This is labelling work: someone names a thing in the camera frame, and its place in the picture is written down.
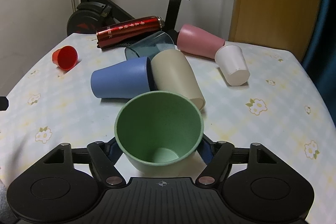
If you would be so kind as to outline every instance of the blue cup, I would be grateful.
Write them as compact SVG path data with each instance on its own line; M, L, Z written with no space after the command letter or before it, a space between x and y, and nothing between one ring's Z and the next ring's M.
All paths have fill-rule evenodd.
M155 90L151 62L142 57L96 70L91 75L91 89L97 98L125 99Z
M127 47L125 56L127 60L144 56L152 60L159 52L169 49L175 49L173 40L167 33L159 31Z

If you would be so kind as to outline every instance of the screw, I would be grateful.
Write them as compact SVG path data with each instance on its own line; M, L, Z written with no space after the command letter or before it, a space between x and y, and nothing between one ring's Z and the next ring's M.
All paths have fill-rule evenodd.
M202 183L204 185L209 185L215 182L215 179L213 177L208 177L208 176L204 176L204 177L200 177L198 179L199 183Z
M108 184L111 184L111 185L117 185L117 184L119 184L119 183L122 183L122 182L123 182L123 179L120 178L120 177L108 177L108 178L106 179L106 182L107 182Z

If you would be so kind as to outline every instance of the crosshair logo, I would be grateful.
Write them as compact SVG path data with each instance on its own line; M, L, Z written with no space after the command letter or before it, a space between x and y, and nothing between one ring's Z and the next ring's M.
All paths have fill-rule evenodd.
M166 186L167 184L169 184L169 183L167 183L167 182L165 182L165 181L160 181L159 183L157 183L158 185L160 185L161 187L163 187L163 186Z

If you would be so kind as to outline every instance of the tablecloth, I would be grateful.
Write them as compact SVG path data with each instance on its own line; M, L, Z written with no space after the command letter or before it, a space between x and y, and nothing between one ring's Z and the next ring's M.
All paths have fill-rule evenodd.
M229 86L213 60L187 56L206 100L205 134L236 147L262 143L312 184L315 200L307 221L335 224L336 130L320 94L290 52L235 44L251 72L242 86ZM79 54L67 73L51 62L52 53L65 45ZM97 99L90 76L124 61L124 49L102 52L96 45L95 35L70 35L9 93L9 108L0 112L0 179L6 186L62 142L76 148L113 138L116 115L127 100ZM179 175L196 178L204 166L196 154ZM127 181L142 176L124 155L116 167ZM89 173L85 165L76 168Z

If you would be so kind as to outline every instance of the red cup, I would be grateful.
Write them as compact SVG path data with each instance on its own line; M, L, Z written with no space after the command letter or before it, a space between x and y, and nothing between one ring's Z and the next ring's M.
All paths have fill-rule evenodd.
M189 24L182 26L177 38L179 50L211 59L224 44L224 39Z
M71 70L77 64L77 60L77 51L71 46L64 46L52 54L52 62L64 71Z

